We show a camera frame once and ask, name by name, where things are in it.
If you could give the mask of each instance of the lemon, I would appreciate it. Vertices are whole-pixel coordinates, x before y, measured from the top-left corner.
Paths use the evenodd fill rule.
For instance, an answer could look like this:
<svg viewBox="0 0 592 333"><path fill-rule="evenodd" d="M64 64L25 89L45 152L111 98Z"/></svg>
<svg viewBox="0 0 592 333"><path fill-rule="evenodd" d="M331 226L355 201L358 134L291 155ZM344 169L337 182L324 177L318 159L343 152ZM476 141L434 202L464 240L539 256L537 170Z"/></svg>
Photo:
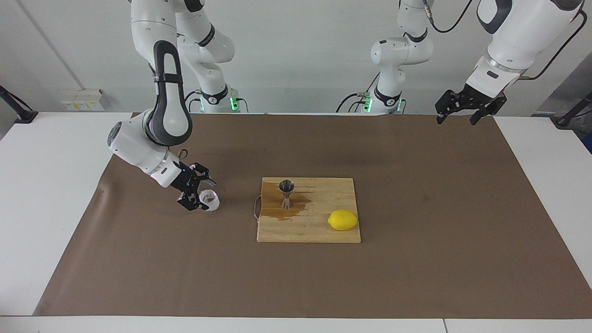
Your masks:
<svg viewBox="0 0 592 333"><path fill-rule="evenodd" d="M358 224L358 218L356 215L345 209L337 209L331 213L331 216L329 216L327 221L333 229L341 231L352 229Z"/></svg>

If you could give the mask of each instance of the metal jigger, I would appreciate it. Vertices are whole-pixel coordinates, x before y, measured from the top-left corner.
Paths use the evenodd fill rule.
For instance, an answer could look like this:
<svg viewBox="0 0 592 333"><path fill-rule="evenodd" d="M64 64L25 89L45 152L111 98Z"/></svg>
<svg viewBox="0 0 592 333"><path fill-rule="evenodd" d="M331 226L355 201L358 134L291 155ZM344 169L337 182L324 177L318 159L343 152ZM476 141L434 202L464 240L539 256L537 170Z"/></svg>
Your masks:
<svg viewBox="0 0 592 333"><path fill-rule="evenodd" d="M282 208L283 209L290 209L290 194L294 191L294 183L291 180L283 180L279 183L279 190L284 195L284 200L282 201Z"/></svg>

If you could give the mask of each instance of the table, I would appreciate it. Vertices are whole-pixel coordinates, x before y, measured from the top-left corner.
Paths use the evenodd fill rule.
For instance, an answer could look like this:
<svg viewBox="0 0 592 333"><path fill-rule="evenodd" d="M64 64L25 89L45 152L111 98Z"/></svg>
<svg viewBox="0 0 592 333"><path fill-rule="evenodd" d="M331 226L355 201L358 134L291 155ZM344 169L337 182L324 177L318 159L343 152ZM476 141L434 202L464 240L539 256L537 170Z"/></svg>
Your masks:
<svg viewBox="0 0 592 333"><path fill-rule="evenodd" d="M33 124L15 125L0 141L0 315L29 316L66 248L111 151L105 140L130 113L41 113ZM592 286L592 155L571 132L548 119L497 117L496 122ZM161 317L0 318L0 331L89 332L590 332L592 320L505 321L441 319L237 319Z"/></svg>

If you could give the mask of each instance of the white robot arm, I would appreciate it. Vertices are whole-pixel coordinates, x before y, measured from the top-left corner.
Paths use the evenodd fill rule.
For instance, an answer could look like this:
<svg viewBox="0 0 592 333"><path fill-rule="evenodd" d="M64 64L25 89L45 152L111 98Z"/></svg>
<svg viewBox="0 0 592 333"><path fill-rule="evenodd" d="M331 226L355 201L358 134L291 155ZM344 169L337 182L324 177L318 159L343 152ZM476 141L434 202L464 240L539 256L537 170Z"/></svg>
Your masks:
<svg viewBox="0 0 592 333"><path fill-rule="evenodd" d="M201 181L211 186L206 167L194 163L183 164L168 147L180 145L189 138L192 122L185 106L181 60L177 49L177 27L184 32L184 43L196 38L195 46L186 48L185 54L196 53L199 62L192 65L209 66L205 61L230 61L234 46L228 37L217 33L210 24L200 0L133 0L131 2L131 30L138 53L150 64L156 85L156 105L127 121L117 123L107 143L120 158L140 168L162 187L180 190L177 199L188 210L208 210L200 202L198 187ZM198 77L202 92L213 94L225 89L219 68L216 75Z"/></svg>
<svg viewBox="0 0 592 333"><path fill-rule="evenodd" d="M503 91L514 84L581 11L583 0L481 0L477 16L493 35L487 52L459 93L448 90L436 103L438 123L454 112L477 110L475 125L496 114L506 102Z"/></svg>
<svg viewBox="0 0 592 333"><path fill-rule="evenodd" d="M378 84L370 94L367 112L392 113L401 97L405 73L403 65L416 65L432 57L434 45L427 36L428 19L422 0L402 0L397 22L403 37L388 38L374 43L372 61L380 68Z"/></svg>

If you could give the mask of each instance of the wooden cutting board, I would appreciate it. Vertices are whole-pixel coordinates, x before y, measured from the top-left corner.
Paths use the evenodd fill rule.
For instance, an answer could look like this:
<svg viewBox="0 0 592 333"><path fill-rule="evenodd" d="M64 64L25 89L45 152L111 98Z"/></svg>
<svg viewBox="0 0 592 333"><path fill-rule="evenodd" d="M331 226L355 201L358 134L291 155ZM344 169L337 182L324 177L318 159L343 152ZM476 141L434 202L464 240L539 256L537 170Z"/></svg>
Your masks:
<svg viewBox="0 0 592 333"><path fill-rule="evenodd" d="M282 180L294 182L292 207L281 207ZM347 209L358 216L356 193L351 178L264 177L261 184L261 213L258 242L360 243L359 223L347 231L329 225L331 212Z"/></svg>

